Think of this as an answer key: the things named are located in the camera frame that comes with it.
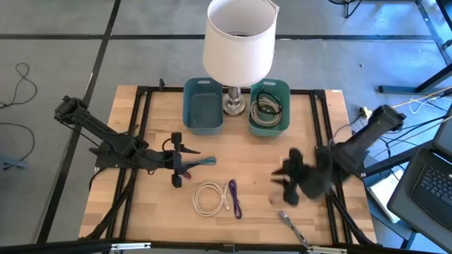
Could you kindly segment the black aluminium table frame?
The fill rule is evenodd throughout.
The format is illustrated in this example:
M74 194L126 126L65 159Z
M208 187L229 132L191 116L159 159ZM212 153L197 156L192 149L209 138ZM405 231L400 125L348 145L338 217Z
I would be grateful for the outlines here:
M145 139L160 150L171 132L180 131L184 143L200 152L187 154L187 160L214 156L216 164L194 167L181 188L172 186L170 170L140 170L130 209L119 210L113 236L127 241L299 245L279 220L279 211L285 211L311 244L348 241L327 199L301 197L298 206L291 207L282 200L282 188L270 179L291 147L314 163L319 143L329 136L337 141L349 138L341 91L293 95L290 126L275 138L252 135L246 116L225 118L217 135L193 135L182 122L182 107L181 88L152 92Z

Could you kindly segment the blue plastic bin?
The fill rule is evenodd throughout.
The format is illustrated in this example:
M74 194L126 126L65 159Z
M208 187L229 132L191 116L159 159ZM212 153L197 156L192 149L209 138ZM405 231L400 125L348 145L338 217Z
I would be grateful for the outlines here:
M184 84L183 124L194 135L222 130L222 85L212 78L192 78Z

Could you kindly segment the white lampshade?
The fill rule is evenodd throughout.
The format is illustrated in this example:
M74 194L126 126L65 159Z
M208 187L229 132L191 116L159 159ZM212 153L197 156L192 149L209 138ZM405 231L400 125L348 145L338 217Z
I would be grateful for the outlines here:
M212 0L203 48L207 74L232 87L265 78L273 64L279 10L271 0Z

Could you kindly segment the white box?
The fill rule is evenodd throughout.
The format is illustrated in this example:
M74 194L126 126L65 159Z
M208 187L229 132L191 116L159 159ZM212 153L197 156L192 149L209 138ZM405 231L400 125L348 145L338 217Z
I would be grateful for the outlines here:
M393 214L387 208L387 205L402 176L403 170L398 169L396 171L392 171L385 179L381 179L370 187L367 187L370 195L375 199L378 206L383 210L384 214L393 224L399 222L400 218Z

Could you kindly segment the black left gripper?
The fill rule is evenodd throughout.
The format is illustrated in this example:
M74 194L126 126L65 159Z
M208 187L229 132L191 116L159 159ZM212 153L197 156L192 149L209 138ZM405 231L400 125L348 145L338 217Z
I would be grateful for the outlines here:
M165 149L165 145L169 141L174 145L173 150ZM191 174L189 170L191 167L182 168L182 156L180 155L180 152L190 154L200 154L200 152L189 149L184 144L182 144L182 134L180 132L171 133L171 137L166 139L162 144L162 150L164 151L165 154L165 166L168 169L174 170L174 173L172 175L172 185L175 188L181 188L182 186L181 175L186 179L190 179Z

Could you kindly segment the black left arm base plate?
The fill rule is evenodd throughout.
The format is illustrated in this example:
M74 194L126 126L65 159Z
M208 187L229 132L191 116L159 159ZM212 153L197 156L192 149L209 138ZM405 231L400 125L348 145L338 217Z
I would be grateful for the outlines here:
M123 156L116 152L106 142L101 142L98 148L92 147L90 151L97 157L95 166L99 168L141 168L135 152Z

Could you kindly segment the black rig crossbar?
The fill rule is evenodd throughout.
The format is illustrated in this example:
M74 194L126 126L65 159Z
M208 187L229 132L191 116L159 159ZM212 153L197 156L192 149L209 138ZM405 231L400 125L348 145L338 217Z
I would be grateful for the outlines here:
M146 249L187 249L187 250L217 250L222 252L223 243L176 243L176 242L122 242L118 238L110 239L80 239L77 241L62 241L51 243L34 243L16 246L0 246L0 254L93 254L111 251L113 243L151 243L151 248ZM236 251L269 251L269 252L297 252L306 253L305 247L299 245L259 245L239 243ZM406 250L386 248L380 245L357 245L349 243L337 243L331 246L347 249L348 254L436 254L418 250Z

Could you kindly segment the black desk leg frame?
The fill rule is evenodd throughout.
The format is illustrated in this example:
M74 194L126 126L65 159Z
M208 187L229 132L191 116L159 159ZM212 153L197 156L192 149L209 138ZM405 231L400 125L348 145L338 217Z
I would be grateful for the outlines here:
M441 15L448 28L452 32L452 0L434 0L439 7ZM422 84L416 87L408 86L397 86L397 85L381 85L378 86L377 91L382 94L402 94L402 95L426 95L430 91L440 92L436 89L436 86L445 81L446 79L452 77L452 58L449 56L447 49L452 47L452 38L446 42L443 42L439 36L433 22L430 21L429 14L427 13L425 7L423 6L422 0L414 0L424 22L433 37L433 41L437 45L444 61L446 62L446 67L441 69L438 73L434 74L432 77L428 78Z

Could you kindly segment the silver lamp base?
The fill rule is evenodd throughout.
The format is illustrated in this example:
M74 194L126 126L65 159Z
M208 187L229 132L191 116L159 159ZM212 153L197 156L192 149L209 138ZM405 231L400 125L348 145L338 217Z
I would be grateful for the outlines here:
M223 111L228 116L240 116L246 109L246 100L240 87L228 87L222 99Z

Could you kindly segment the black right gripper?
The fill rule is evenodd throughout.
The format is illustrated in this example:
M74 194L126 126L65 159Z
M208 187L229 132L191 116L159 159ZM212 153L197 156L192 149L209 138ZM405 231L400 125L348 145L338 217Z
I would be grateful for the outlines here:
M299 195L297 188L300 188L309 199L316 199L320 196L320 171L312 165L305 164L302 153L297 148L291 148L289 158L283 162L283 167L273 171L275 176L289 176L289 180L272 179L273 183L284 188L283 200L291 205L297 206Z

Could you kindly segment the silver bracket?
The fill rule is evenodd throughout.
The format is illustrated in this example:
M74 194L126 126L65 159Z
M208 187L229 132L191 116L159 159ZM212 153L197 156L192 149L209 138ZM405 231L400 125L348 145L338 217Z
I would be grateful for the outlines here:
M113 243L110 250L140 250L151 248L151 243Z
M308 254L348 254L347 249L335 248L335 247L325 247L325 246L309 246L306 249Z

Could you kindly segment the black diagonal support bar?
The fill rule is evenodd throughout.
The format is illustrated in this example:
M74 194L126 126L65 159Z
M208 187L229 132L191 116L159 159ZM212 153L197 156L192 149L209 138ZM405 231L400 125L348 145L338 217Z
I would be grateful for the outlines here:
M364 172L362 173L362 176L364 178L373 176L375 174L381 173L382 171L392 169L393 167L396 167L400 164L409 162L420 148L432 149L433 141L431 140L429 142L422 143L421 145L418 145L414 148L401 152L400 154L393 155L388 159L385 159L381 162L377 162L369 167L366 167L364 169Z

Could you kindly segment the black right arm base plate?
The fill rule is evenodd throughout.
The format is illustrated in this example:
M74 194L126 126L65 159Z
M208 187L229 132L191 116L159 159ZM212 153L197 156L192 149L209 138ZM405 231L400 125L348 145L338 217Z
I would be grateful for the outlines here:
M361 174L364 171L362 153L348 154L341 145L321 146L314 149L317 168L325 173Z

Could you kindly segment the green plastic bin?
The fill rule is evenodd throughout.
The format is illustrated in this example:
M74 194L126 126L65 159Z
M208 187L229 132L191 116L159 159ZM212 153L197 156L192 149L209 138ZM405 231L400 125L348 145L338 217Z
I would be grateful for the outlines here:
M249 130L261 137L276 137L290 125L290 87L282 80L263 79L251 86Z

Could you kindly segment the black laptop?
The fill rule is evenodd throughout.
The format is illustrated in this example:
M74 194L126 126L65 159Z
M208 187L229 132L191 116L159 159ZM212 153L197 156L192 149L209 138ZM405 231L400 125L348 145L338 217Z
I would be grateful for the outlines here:
M417 151L410 197L430 217L452 231L452 105L440 124L432 146Z

